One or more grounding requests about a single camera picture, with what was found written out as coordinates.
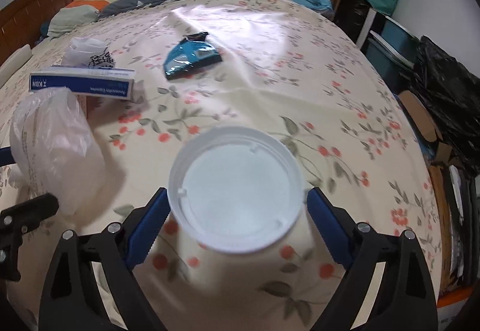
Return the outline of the blue white medicine box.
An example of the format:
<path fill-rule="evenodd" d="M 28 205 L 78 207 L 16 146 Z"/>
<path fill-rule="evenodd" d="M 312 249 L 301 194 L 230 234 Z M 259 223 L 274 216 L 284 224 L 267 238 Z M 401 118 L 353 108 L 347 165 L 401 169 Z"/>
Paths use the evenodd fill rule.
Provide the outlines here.
<path fill-rule="evenodd" d="M 28 90 L 66 87 L 76 95 L 130 100 L 136 72 L 124 68 L 52 65 L 30 73 Z"/>

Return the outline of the white plastic lid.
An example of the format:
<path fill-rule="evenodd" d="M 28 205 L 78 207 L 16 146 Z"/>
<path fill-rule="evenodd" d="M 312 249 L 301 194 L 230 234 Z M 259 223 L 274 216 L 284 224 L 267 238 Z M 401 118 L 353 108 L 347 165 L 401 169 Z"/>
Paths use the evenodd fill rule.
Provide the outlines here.
<path fill-rule="evenodd" d="M 304 205 L 304 178 L 289 149 L 243 126 L 210 129 L 186 142 L 168 178 L 179 226 L 225 254 L 262 251 L 293 227 Z"/>

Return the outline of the clear plastic bag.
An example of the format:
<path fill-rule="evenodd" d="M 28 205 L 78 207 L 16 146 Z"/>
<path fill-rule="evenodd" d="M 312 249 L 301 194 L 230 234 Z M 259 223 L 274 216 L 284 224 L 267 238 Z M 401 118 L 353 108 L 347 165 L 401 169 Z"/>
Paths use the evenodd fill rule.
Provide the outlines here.
<path fill-rule="evenodd" d="M 10 149 L 32 193 L 55 196 L 64 215 L 75 214 L 105 184 L 103 153 L 66 87 L 38 90 L 18 104 Z"/>

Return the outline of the red medicine box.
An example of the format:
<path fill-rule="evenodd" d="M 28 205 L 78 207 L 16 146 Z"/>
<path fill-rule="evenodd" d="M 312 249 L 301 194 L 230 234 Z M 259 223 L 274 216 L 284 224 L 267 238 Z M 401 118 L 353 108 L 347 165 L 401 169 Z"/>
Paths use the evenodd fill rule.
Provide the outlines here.
<path fill-rule="evenodd" d="M 102 103 L 101 98 L 88 95 L 76 95 L 76 99 L 86 118 L 88 118 L 89 114 Z"/>

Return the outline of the white pillow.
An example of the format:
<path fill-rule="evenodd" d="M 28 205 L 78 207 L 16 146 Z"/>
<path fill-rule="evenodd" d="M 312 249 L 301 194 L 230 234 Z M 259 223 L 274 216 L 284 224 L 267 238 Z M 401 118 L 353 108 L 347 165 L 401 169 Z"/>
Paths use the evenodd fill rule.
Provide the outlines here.
<path fill-rule="evenodd" d="M 0 67 L 0 87 L 3 87 L 8 80 L 32 57 L 32 49 L 26 44 L 13 52 Z"/>

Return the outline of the cardboard pieces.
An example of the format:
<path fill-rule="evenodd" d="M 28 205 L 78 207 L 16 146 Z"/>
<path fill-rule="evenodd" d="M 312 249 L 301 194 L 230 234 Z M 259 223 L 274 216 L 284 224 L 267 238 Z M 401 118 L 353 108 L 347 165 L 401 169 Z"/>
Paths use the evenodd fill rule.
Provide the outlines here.
<path fill-rule="evenodd" d="M 451 160 L 452 147 L 443 140 L 439 127 L 426 107 L 409 90 L 401 92 L 398 98 L 427 154 L 426 159 L 432 164 L 447 165 Z"/>

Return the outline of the wooden headboard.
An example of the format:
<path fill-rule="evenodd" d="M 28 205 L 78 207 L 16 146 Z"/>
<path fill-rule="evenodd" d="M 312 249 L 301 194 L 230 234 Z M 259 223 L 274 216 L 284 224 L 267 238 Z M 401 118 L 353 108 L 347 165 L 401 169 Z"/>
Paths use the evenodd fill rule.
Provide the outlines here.
<path fill-rule="evenodd" d="M 72 1 L 14 0 L 5 6 L 0 20 L 1 63 L 26 44 L 34 47 L 40 37 L 41 25 Z"/>

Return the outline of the black garbage bag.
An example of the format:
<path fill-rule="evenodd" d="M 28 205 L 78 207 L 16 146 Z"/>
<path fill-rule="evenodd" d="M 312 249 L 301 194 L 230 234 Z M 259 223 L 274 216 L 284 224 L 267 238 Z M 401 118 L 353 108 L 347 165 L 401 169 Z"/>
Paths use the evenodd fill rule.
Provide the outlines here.
<path fill-rule="evenodd" d="M 472 176 L 479 175 L 479 78 L 430 38 L 416 51 L 410 89 L 420 99 L 442 140 Z"/>

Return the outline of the striped green orange pillow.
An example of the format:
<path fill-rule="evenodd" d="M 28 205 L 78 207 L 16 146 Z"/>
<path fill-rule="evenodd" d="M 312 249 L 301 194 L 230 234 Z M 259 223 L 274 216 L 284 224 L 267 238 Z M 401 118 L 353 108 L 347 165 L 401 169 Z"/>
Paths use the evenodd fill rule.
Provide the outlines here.
<path fill-rule="evenodd" d="M 76 27 L 95 22 L 100 12 L 109 4 L 107 0 L 74 0 L 61 8 L 50 20 L 49 38 L 58 38 Z"/>

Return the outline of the blue snack wrapper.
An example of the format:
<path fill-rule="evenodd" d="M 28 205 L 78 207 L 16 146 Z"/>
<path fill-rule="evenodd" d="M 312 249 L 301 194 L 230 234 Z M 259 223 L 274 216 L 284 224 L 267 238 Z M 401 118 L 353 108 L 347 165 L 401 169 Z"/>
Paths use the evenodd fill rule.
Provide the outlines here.
<path fill-rule="evenodd" d="M 208 32 L 185 35 L 168 52 L 163 63 L 163 72 L 168 81 L 222 62 L 221 54 L 208 42 L 207 37 Z"/>

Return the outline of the floral bed sheet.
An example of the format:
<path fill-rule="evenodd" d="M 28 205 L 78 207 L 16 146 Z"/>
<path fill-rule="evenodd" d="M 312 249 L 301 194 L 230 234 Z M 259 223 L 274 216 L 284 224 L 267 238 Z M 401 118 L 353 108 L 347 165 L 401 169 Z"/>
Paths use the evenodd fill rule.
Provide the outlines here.
<path fill-rule="evenodd" d="M 438 208 L 412 126 L 380 75 L 334 23 L 290 0 L 182 0 L 75 28 L 39 44 L 1 88 L 1 144 L 35 71 L 58 65 L 74 38 L 106 43 L 135 73 L 129 101 L 101 99 L 87 120 L 106 183 L 74 215 L 24 235 L 21 279 L 7 298 L 30 330 L 62 233 L 99 233 L 168 186 L 182 148 L 216 130 L 276 139 L 304 189 L 321 189 L 353 220 L 393 236 L 416 234 L 435 289 L 442 244 Z M 307 330 L 345 270 L 306 210 L 268 247 L 216 251 L 171 215 L 134 276 L 170 330 Z"/>

